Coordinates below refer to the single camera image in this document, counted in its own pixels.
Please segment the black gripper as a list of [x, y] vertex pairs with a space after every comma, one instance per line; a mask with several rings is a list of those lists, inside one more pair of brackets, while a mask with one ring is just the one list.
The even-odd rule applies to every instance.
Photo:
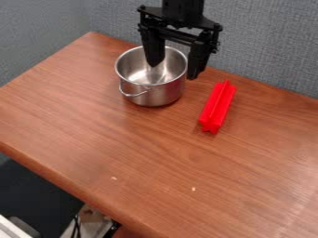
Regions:
[[137, 24], [147, 63], [155, 67], [165, 57], [165, 41], [188, 45], [187, 79], [197, 78], [211, 53], [219, 50], [221, 26], [203, 15], [204, 0], [161, 0], [159, 7], [137, 8]]

